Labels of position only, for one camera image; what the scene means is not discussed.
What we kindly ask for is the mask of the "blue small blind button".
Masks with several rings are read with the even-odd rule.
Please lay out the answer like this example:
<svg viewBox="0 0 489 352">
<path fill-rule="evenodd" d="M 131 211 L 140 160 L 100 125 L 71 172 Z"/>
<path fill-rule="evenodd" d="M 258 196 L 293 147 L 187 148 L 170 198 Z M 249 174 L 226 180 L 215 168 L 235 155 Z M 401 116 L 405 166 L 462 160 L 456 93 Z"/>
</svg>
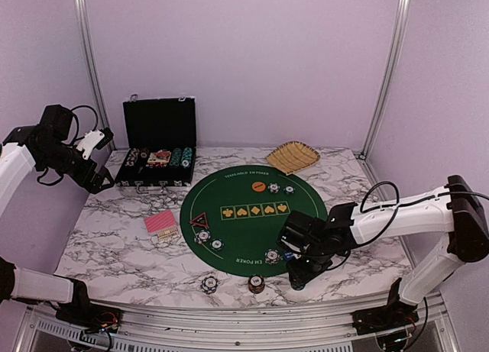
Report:
<svg viewBox="0 0 489 352">
<path fill-rule="evenodd" d="M 293 258 L 294 258 L 294 254 L 293 254 L 293 253 L 291 253 L 291 252 L 285 252 L 285 253 L 283 254 L 283 259 L 284 259 L 285 261 L 291 261 Z"/>
</svg>

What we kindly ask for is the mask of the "placed ten chips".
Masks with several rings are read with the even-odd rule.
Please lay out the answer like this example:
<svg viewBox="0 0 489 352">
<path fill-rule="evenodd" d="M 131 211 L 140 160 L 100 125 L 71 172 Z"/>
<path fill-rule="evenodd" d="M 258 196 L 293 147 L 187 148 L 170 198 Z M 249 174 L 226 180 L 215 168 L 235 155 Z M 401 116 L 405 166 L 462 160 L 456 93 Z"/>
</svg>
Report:
<svg viewBox="0 0 489 352">
<path fill-rule="evenodd" d="M 276 249 L 268 249 L 264 253 L 264 261 L 268 265 L 274 265 L 279 263 L 281 260 L 281 255 L 278 250 Z"/>
<path fill-rule="evenodd" d="M 208 242 L 212 238 L 210 231 L 201 230 L 195 234 L 194 242 L 196 244 L 204 244 Z"/>
<path fill-rule="evenodd" d="M 271 193 L 278 193 L 280 191 L 280 186 L 277 183 L 272 182 L 268 186 L 268 191 L 271 192 Z"/>
</svg>

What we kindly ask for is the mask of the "orange hundred chip stack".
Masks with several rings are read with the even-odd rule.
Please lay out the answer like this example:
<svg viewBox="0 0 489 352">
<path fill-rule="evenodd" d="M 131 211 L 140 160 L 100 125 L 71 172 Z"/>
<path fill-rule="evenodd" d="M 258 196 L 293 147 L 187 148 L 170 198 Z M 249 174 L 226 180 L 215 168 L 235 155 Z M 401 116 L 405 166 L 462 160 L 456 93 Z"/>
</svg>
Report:
<svg viewBox="0 0 489 352">
<path fill-rule="evenodd" d="M 264 291 L 265 283 L 261 275 L 254 274 L 248 279 L 248 289 L 254 294 L 259 294 Z"/>
</svg>

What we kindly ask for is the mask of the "red-backed playing card deck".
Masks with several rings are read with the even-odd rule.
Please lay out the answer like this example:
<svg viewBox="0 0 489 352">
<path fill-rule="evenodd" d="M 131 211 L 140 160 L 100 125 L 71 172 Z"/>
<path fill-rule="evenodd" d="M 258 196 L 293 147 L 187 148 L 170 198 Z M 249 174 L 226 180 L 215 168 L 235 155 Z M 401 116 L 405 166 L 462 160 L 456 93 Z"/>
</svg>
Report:
<svg viewBox="0 0 489 352">
<path fill-rule="evenodd" d="M 148 234 L 156 236 L 158 241 L 166 241 L 180 234 L 178 224 L 171 210 L 145 218 L 144 225 Z"/>
</svg>

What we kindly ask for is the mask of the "placed fifty chip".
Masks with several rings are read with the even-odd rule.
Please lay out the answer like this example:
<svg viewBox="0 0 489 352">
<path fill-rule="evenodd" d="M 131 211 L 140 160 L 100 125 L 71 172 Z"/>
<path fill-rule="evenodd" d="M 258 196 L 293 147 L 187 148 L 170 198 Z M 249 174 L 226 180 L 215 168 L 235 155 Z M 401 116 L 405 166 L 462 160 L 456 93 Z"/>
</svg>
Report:
<svg viewBox="0 0 489 352">
<path fill-rule="evenodd" d="M 291 195 L 295 192 L 295 188 L 293 186 L 285 186 L 283 191 L 287 194 L 287 195 Z"/>
<path fill-rule="evenodd" d="M 220 251 L 224 248 L 224 242 L 221 239 L 214 239 L 211 241 L 210 246 L 214 251 Z"/>
</svg>

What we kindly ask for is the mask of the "blue ten chip stack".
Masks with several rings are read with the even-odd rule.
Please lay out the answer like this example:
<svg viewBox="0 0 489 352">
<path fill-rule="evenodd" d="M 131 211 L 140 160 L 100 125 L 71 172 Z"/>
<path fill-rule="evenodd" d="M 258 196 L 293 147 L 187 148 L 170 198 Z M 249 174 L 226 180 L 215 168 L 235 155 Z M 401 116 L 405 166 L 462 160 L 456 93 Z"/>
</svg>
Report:
<svg viewBox="0 0 489 352">
<path fill-rule="evenodd" d="M 207 276 L 201 283 L 201 290 L 207 294 L 213 294 L 219 285 L 219 281 L 214 276 Z"/>
</svg>

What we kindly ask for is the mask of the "orange big blind button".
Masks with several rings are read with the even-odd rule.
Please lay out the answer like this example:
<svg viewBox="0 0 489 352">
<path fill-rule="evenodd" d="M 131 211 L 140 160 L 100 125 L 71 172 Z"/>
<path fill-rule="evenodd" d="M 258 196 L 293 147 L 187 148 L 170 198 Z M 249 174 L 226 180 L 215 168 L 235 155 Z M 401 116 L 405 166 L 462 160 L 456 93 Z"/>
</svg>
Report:
<svg viewBox="0 0 489 352">
<path fill-rule="evenodd" d="M 267 185 L 264 182 L 253 182 L 251 188 L 254 192 L 264 192 L 267 189 Z"/>
</svg>

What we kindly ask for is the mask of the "triangular all-in button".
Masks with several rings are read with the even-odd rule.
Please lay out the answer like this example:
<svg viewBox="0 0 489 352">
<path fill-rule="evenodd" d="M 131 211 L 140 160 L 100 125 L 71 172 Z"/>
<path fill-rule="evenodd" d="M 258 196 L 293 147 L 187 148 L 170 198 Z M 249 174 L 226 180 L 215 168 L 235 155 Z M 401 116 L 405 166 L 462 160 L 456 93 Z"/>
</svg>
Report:
<svg viewBox="0 0 489 352">
<path fill-rule="evenodd" d="M 189 223 L 192 226 L 197 226 L 200 228 L 209 228 L 209 221 L 205 212 L 193 218 Z"/>
</svg>

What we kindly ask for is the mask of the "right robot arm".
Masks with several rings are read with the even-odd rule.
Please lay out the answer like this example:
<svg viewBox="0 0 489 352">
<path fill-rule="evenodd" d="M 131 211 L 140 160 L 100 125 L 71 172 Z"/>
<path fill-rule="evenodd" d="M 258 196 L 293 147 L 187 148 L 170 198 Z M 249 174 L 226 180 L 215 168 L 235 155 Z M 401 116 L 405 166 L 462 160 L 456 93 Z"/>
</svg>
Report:
<svg viewBox="0 0 489 352">
<path fill-rule="evenodd" d="M 445 186 L 421 195 L 378 202 L 335 205 L 326 219 L 291 211 L 277 244 L 295 255 L 287 263 L 290 285 L 302 289 L 324 273 L 335 255 L 366 247 L 384 237 L 441 234 L 437 245 L 415 269 L 390 289 L 393 299 L 378 312 L 387 328 L 398 325 L 424 296 L 466 263 L 488 255 L 488 225 L 482 194 L 473 192 L 459 175 Z"/>
</svg>

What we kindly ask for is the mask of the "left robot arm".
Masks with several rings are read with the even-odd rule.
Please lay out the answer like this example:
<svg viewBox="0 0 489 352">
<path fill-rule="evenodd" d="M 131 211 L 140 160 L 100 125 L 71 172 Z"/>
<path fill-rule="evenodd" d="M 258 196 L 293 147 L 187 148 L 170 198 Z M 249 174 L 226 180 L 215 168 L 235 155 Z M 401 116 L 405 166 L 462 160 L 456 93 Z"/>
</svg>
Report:
<svg viewBox="0 0 489 352">
<path fill-rule="evenodd" d="M 24 178 L 32 171 L 45 176 L 54 170 L 63 179 L 69 176 L 91 194 L 114 186 L 104 166 L 92 160 L 113 138 L 110 128 L 94 128 L 83 137 L 69 139 L 79 128 L 73 109 L 62 105 L 45 107 L 40 122 L 15 128 L 1 144 L 1 207 L 6 208 Z M 55 302 L 58 316 L 72 317 L 80 325 L 90 325 L 102 310 L 89 300 L 84 282 L 39 273 L 1 261 L 1 299 L 21 302 Z"/>
</svg>

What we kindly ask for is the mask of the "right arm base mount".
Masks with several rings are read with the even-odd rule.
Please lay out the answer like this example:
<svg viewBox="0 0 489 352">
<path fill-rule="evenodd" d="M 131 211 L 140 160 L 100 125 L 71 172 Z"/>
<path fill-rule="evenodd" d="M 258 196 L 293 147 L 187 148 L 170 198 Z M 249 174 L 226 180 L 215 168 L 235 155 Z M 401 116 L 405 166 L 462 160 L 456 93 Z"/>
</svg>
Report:
<svg viewBox="0 0 489 352">
<path fill-rule="evenodd" d="M 419 316 L 414 310 L 388 309 L 387 307 L 369 308 L 351 314 L 352 327 L 358 335 L 388 331 L 406 325 L 415 324 Z"/>
</svg>

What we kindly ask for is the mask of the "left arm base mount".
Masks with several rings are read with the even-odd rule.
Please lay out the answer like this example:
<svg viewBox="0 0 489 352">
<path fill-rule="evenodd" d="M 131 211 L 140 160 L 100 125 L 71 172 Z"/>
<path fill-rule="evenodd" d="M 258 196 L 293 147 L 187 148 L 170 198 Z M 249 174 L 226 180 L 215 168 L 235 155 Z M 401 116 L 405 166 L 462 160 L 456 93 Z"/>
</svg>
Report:
<svg viewBox="0 0 489 352">
<path fill-rule="evenodd" d="M 87 329 L 87 334 L 99 331 L 116 332 L 119 328 L 122 311 L 103 305 L 91 305 L 87 310 L 72 305 L 60 305 L 56 318 Z"/>
</svg>

